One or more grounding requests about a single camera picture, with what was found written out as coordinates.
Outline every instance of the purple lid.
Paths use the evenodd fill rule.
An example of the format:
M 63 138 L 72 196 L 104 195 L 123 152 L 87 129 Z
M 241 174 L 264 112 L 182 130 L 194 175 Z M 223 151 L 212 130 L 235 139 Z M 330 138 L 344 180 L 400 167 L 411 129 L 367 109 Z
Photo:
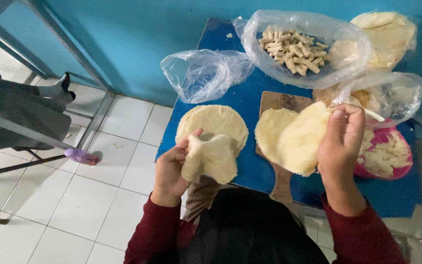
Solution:
M 77 156 L 77 149 L 75 148 L 68 148 L 65 150 L 66 157 L 76 157 Z

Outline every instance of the gray cloth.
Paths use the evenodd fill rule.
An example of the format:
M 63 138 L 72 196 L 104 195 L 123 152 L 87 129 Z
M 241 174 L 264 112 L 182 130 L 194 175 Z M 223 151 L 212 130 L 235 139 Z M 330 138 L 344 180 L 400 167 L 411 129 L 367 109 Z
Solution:
M 18 84 L 0 78 L 0 117 L 63 141 L 71 118 L 63 114 L 67 102 L 39 96 L 35 86 Z M 0 128 L 0 149 L 27 147 L 49 150 L 53 146 Z

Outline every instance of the maroon long-sleeve shirt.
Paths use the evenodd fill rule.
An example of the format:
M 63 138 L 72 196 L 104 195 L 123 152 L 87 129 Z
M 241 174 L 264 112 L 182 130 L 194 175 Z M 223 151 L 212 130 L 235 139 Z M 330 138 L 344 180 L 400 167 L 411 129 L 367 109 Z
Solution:
M 322 200 L 337 254 L 334 264 L 406 264 L 390 231 L 370 205 L 357 217 L 345 217 L 330 207 L 326 195 Z M 128 243 L 124 263 L 143 263 L 154 254 L 183 248 L 192 239 L 196 228 L 180 220 L 180 205 L 164 207 L 148 199 L 143 218 Z

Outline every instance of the white spoon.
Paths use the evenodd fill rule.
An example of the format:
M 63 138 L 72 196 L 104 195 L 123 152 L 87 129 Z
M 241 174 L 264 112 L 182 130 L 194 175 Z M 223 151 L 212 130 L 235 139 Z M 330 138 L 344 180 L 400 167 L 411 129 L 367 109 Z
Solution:
M 356 105 L 356 106 L 362 107 L 362 106 L 360 105 L 359 100 L 358 100 L 356 97 L 352 96 L 352 95 L 350 95 L 350 96 L 349 96 L 349 101 L 351 101 L 353 105 Z M 366 114 L 367 114 L 368 116 L 371 116 L 371 117 L 375 118 L 375 119 L 376 119 L 377 121 L 379 121 L 379 122 L 384 122 L 384 121 L 385 121 L 385 118 L 383 118 L 383 117 L 379 116 L 377 113 L 372 112 L 372 111 L 370 111 L 369 109 L 366 109 L 366 108 L 364 108 L 364 107 L 362 107 L 362 108 L 364 109 L 364 111 L 366 112 Z

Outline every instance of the tiled floor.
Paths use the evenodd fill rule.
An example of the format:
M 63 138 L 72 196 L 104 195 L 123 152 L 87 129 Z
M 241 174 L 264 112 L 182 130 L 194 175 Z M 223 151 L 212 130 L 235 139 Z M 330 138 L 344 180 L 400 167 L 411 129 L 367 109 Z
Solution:
M 5 55 L 0 55 L 0 73 L 19 82 L 30 74 Z M 51 83 L 37 79 L 33 84 Z M 70 90 L 76 100 L 69 109 L 86 115 L 93 115 L 104 94 L 76 84 Z M 0 218 L 11 219 L 0 225 L 0 263 L 121 263 L 154 186 L 152 160 L 171 113 L 171 108 L 117 95 L 99 131 L 91 134 L 89 151 L 102 153 L 98 165 L 61 159 L 0 174 Z M 86 125 L 86 120 L 73 118 L 65 142 L 76 144 Z M 53 149 L 37 154 L 61 153 Z M 0 168 L 27 160 L 32 160 L 27 153 L 0 150 Z M 322 250 L 332 261 L 328 223 L 304 222 L 308 235 L 326 247 Z

